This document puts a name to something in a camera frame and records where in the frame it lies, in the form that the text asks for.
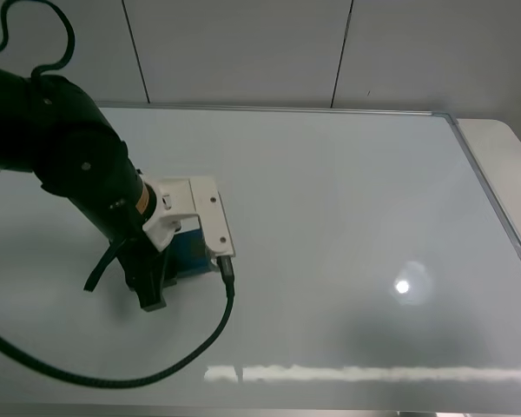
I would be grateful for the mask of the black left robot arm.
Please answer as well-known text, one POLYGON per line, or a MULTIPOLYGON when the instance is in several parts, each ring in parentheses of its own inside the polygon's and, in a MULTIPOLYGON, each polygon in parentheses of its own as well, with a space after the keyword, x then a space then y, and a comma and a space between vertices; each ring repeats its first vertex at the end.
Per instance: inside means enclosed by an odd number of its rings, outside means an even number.
POLYGON ((157 198, 126 143, 79 87, 62 76, 0 70, 0 169, 34 173, 43 190, 70 200, 107 237, 86 291, 119 261, 141 309, 165 307, 168 257, 143 230, 157 198))

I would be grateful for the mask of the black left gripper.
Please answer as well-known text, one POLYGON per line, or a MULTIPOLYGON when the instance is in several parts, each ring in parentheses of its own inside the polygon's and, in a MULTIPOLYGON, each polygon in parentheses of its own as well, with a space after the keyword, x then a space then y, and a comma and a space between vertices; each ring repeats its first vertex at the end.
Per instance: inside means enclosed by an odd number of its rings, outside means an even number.
POLYGON ((129 289, 134 289, 142 310, 153 312, 166 307, 163 289, 166 284, 169 249, 158 251, 147 237, 112 240, 115 258, 122 266, 129 289))

